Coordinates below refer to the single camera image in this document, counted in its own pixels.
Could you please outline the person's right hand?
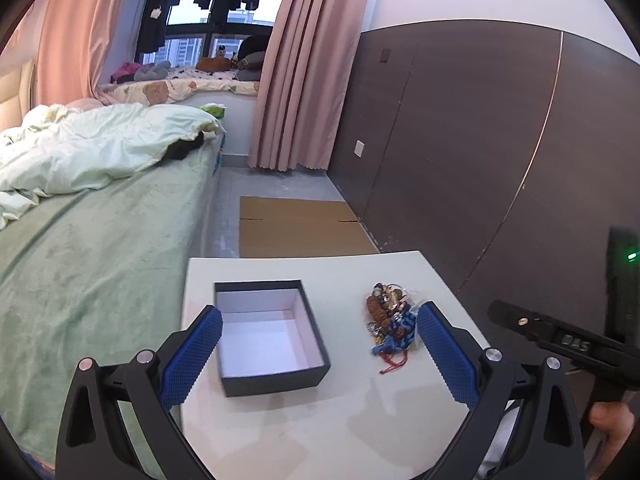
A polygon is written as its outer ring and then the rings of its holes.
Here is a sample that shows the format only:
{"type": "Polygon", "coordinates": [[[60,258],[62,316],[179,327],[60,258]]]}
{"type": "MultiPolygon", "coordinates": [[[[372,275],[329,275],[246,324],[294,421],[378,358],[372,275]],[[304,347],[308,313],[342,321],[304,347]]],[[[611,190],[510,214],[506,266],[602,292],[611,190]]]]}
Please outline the person's right hand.
{"type": "Polygon", "coordinates": [[[589,412],[589,422],[605,434],[604,447],[589,479],[599,479],[634,430],[634,414],[624,402],[597,402],[589,412]]]}

